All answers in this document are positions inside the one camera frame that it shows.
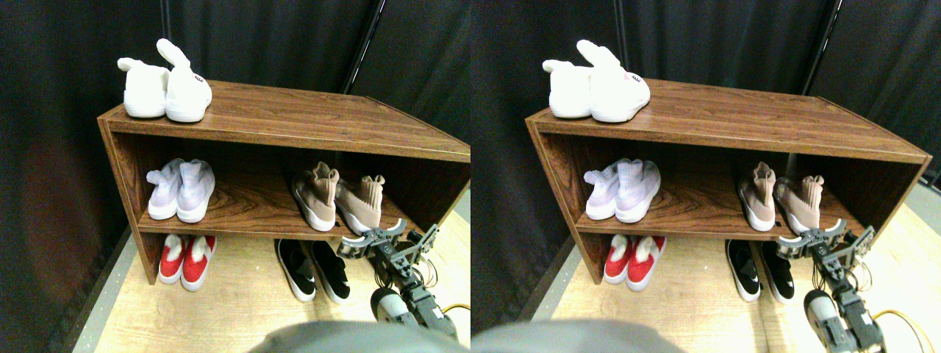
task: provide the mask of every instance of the shoe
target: shoe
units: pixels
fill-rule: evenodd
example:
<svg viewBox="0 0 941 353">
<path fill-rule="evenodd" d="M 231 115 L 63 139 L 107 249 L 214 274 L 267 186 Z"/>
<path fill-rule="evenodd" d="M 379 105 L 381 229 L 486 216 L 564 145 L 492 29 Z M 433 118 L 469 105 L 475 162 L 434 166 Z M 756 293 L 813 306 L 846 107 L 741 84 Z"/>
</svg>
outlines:
<svg viewBox="0 0 941 353">
<path fill-rule="evenodd" d="M 167 81 L 167 118 L 179 122 L 202 120 L 213 101 L 209 83 L 190 69 L 189 59 L 169 40 L 157 41 L 160 56 L 173 64 Z"/>
<path fill-rule="evenodd" d="M 666 237 L 645 236 L 634 245 L 634 256 L 628 259 L 628 288 L 634 292 L 643 291 L 653 278 L 663 251 L 666 250 Z"/>
<path fill-rule="evenodd" d="M 308 302 L 317 294 L 316 280 L 313 278 L 313 261 L 304 254 L 300 241 L 294 239 L 278 239 L 275 242 L 275 252 L 278 261 L 291 284 L 297 300 Z"/>
<path fill-rule="evenodd" d="M 621 284 L 628 277 L 628 259 L 634 256 L 633 237 L 615 234 L 608 250 L 608 261 L 604 263 L 604 281 Z"/>
<path fill-rule="evenodd" d="M 167 234 L 164 240 L 164 253 L 160 256 L 160 270 L 157 278 L 165 284 L 176 283 L 183 274 L 183 252 L 185 244 L 177 234 Z"/>
<path fill-rule="evenodd" d="M 660 191 L 660 170 L 650 161 L 625 159 L 617 163 L 617 207 L 614 215 L 624 223 L 646 216 L 654 195 Z"/>
<path fill-rule="evenodd" d="M 758 271 L 752 259 L 752 249 L 744 240 L 726 240 L 726 258 L 732 268 L 732 277 L 739 288 L 739 295 L 745 301 L 752 302 L 761 294 L 758 283 Z"/>
<path fill-rule="evenodd" d="M 790 276 L 790 261 L 777 256 L 777 243 L 761 243 L 761 262 L 765 264 L 774 298 L 781 304 L 790 304 L 794 300 L 794 278 Z"/>
<path fill-rule="evenodd" d="M 650 102 L 650 87 L 641 76 L 627 72 L 608 48 L 588 40 L 576 44 L 592 64 L 590 70 L 591 115 L 604 122 L 624 122 Z"/>
<path fill-rule="evenodd" d="M 147 172 L 147 182 L 156 187 L 147 201 L 147 214 L 156 220 L 167 219 L 176 215 L 177 195 L 183 178 L 180 176 L 180 164 L 183 159 L 177 158 L 167 163 L 160 170 Z"/>
<path fill-rule="evenodd" d="M 177 196 L 177 217 L 186 223 L 196 223 L 206 216 L 209 197 L 215 190 L 212 167 L 199 159 L 180 164 L 183 187 Z"/>
<path fill-rule="evenodd" d="M 556 118 L 584 118 L 591 115 L 589 69 L 568 61 L 546 60 L 542 70 L 550 73 L 549 108 Z"/>
<path fill-rule="evenodd" d="M 764 162 L 739 181 L 739 199 L 756 231 L 767 232 L 774 227 L 774 170 Z"/>
<path fill-rule="evenodd" d="M 614 216 L 614 209 L 617 208 L 617 164 L 629 159 L 621 159 L 614 162 L 602 171 L 586 171 L 584 180 L 586 183 L 595 186 L 588 202 L 585 203 L 585 214 L 594 220 L 606 219 Z"/>
<path fill-rule="evenodd" d="M 386 179 L 376 175 L 375 180 L 369 176 L 362 177 L 361 184 L 356 190 L 343 179 L 337 183 L 337 205 L 343 213 L 343 219 L 356 235 L 373 228 L 379 228 L 379 217 L 382 216 L 382 185 Z"/>
<path fill-rule="evenodd" d="M 337 222 L 334 202 L 340 172 L 320 162 L 313 171 L 304 170 L 294 177 L 293 195 L 307 224 L 320 232 L 333 229 Z"/>
<path fill-rule="evenodd" d="M 186 256 L 183 258 L 183 288 L 196 292 L 206 281 L 206 271 L 209 262 L 215 254 L 216 241 L 214 236 L 198 236 L 190 239 L 186 247 Z"/>
<path fill-rule="evenodd" d="M 343 304 L 350 297 L 350 283 L 346 279 L 346 263 L 325 241 L 311 243 L 314 268 L 320 285 L 334 303 Z"/>
<path fill-rule="evenodd" d="M 167 68 L 147 65 L 129 57 L 118 59 L 118 68 L 127 72 L 124 84 L 124 110 L 134 118 L 163 117 L 167 111 Z"/>
<path fill-rule="evenodd" d="M 788 219 L 788 226 L 797 235 L 821 226 L 821 194 L 823 177 L 805 177 L 800 185 L 781 178 L 774 184 L 774 199 Z"/>
</svg>

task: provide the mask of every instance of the cable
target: cable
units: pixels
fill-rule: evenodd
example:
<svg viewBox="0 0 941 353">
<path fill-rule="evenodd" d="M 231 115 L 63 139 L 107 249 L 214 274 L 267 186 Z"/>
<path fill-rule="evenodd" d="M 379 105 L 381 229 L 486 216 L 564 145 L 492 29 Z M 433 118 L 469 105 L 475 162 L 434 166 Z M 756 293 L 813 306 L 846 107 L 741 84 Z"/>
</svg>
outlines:
<svg viewBox="0 0 941 353">
<path fill-rule="evenodd" d="M 930 339 L 928 339 L 928 335 L 925 334 L 925 330 L 924 330 L 924 329 L 921 329 L 921 326 L 919 326 L 918 323 L 915 322 L 915 320 L 912 320 L 911 317 L 908 317 L 908 315 L 906 315 L 906 314 L 904 314 L 904 313 L 902 313 L 902 312 L 896 311 L 896 310 L 886 309 L 886 310 L 883 310 L 883 311 L 881 311 L 881 312 L 875 314 L 875 315 L 872 317 L 872 319 L 873 319 L 873 320 L 878 319 L 879 316 L 882 316 L 882 315 L 887 314 L 887 313 L 891 313 L 891 314 L 893 314 L 893 315 L 896 315 L 896 316 L 900 317 L 903 321 L 905 321 L 905 324 L 908 324 L 908 327 L 909 327 L 909 328 L 912 328 L 912 331 L 915 333 L 915 338 L 918 339 L 918 347 L 921 348 L 921 352 L 922 352 L 922 353 L 924 353 L 924 351 L 925 351 L 925 346 L 922 345 L 922 343 L 921 343 L 921 337 L 918 336 L 918 333 L 919 333 L 919 332 L 921 332 L 921 335 L 922 335 L 922 336 L 925 336 L 925 341 L 928 342 L 928 348 L 930 348 L 930 350 L 932 351 L 932 353 L 934 353 L 934 346 L 932 345 L 932 341 L 931 341 Z"/>
<path fill-rule="evenodd" d="M 442 310 L 441 312 L 448 313 L 449 310 L 454 309 L 454 308 L 464 308 L 464 309 L 467 309 L 468 312 L 471 310 L 470 305 L 457 303 L 457 304 L 448 305 L 448 307 L 444 308 L 444 310 Z"/>
</svg>

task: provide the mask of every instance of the white sneaker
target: white sneaker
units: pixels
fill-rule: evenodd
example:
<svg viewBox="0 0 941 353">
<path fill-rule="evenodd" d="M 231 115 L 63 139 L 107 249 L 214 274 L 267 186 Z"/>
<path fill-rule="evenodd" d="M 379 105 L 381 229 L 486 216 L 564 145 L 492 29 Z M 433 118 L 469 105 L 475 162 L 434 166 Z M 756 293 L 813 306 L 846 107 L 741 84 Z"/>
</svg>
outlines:
<svg viewBox="0 0 941 353">
<path fill-rule="evenodd" d="M 135 118 L 162 117 L 166 112 L 170 71 L 129 57 L 118 59 L 118 68 L 127 72 L 124 84 L 127 115 Z"/>
<path fill-rule="evenodd" d="M 591 115 L 589 69 L 568 61 L 546 60 L 542 70 L 550 73 L 549 108 L 556 118 L 584 118 Z"/>
<path fill-rule="evenodd" d="M 650 87 L 636 73 L 627 72 L 608 48 L 588 40 L 576 44 L 594 67 L 591 73 L 591 115 L 598 121 L 624 122 L 650 102 Z"/>
<path fill-rule="evenodd" d="M 209 196 L 215 190 L 215 176 L 209 164 L 199 159 L 180 164 L 183 187 L 177 197 L 177 217 L 186 223 L 196 223 L 206 216 Z"/>
<path fill-rule="evenodd" d="M 594 220 L 601 220 L 614 216 L 616 208 L 616 196 L 618 189 L 617 164 L 620 162 L 629 162 L 629 159 L 621 159 L 614 162 L 604 170 L 586 171 L 584 180 L 586 183 L 595 186 L 588 202 L 585 204 L 585 214 Z"/>
<path fill-rule="evenodd" d="M 213 100 L 209 83 L 193 73 L 189 59 L 169 40 L 158 40 L 157 51 L 173 64 L 167 83 L 167 118 L 179 122 L 202 120 L 206 107 Z"/>
<path fill-rule="evenodd" d="M 183 159 L 177 158 L 167 163 L 160 170 L 151 170 L 147 173 L 147 181 L 157 185 L 147 202 L 147 213 L 156 220 L 167 219 L 176 215 L 177 195 L 183 178 L 180 177 L 180 164 Z"/>
<path fill-rule="evenodd" d="M 624 223 L 636 223 L 646 216 L 650 202 L 660 191 L 660 170 L 653 162 L 618 161 L 617 209 L 614 215 Z"/>
</svg>

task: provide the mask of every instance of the beige sock sneaker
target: beige sock sneaker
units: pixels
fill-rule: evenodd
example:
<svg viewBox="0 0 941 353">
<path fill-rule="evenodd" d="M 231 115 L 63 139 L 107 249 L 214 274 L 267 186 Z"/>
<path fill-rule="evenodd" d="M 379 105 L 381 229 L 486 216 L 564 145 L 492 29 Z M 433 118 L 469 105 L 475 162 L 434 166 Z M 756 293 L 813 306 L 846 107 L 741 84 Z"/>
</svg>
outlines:
<svg viewBox="0 0 941 353">
<path fill-rule="evenodd" d="M 795 234 L 821 226 L 823 177 L 805 177 L 798 185 L 781 178 L 774 186 L 774 198 L 781 204 L 788 225 Z"/>
<path fill-rule="evenodd" d="M 379 227 L 382 216 L 382 185 L 386 179 L 377 175 L 375 179 L 365 176 L 359 188 L 351 190 L 350 185 L 340 181 L 337 187 L 337 204 L 343 212 L 343 218 L 350 229 L 358 235 Z"/>
<path fill-rule="evenodd" d="M 294 196 L 307 223 L 317 231 L 333 229 L 337 221 L 334 196 L 340 172 L 320 162 L 313 171 L 301 171 L 294 178 Z"/>
<path fill-rule="evenodd" d="M 774 170 L 764 162 L 739 182 L 739 198 L 745 206 L 748 224 L 767 232 L 774 226 Z"/>
</svg>

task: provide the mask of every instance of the yellow cable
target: yellow cable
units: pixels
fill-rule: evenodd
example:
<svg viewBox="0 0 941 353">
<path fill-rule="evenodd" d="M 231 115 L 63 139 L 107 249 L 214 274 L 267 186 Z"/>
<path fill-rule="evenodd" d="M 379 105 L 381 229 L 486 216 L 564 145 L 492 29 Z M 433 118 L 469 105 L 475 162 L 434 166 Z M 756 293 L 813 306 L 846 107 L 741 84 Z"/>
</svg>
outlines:
<svg viewBox="0 0 941 353">
<path fill-rule="evenodd" d="M 875 315 L 872 317 L 872 319 L 873 319 L 873 320 L 878 319 L 879 316 L 882 316 L 883 314 L 886 314 L 886 313 L 893 313 L 893 314 L 897 315 L 898 317 L 901 317 L 901 319 L 902 319 L 902 320 L 905 320 L 905 322 L 909 323 L 910 325 L 912 325 L 912 326 L 914 326 L 916 329 L 918 329 L 918 332 L 921 332 L 921 336 L 923 336 L 923 337 L 925 338 L 925 341 L 928 342 L 928 348 L 932 351 L 932 353 L 934 353 L 934 346 L 932 345 L 932 340 L 930 340 L 930 339 L 928 338 L 928 335 L 925 334 L 925 330 L 924 330 L 924 329 L 921 329 L 921 326 L 919 326 L 918 323 L 915 322 L 915 320 L 912 320 L 911 317 L 908 317 L 908 315 L 906 315 L 906 314 L 904 314 L 904 313 L 902 313 L 902 312 L 896 311 L 896 310 L 886 309 L 886 310 L 883 310 L 883 311 L 881 311 L 881 312 L 875 314 Z"/>
<path fill-rule="evenodd" d="M 454 308 L 464 308 L 464 309 L 470 310 L 471 306 L 467 304 L 461 304 L 461 303 L 451 304 L 451 305 L 448 305 L 447 308 L 444 308 L 442 312 L 447 313 L 449 310 L 454 309 Z"/>
</svg>

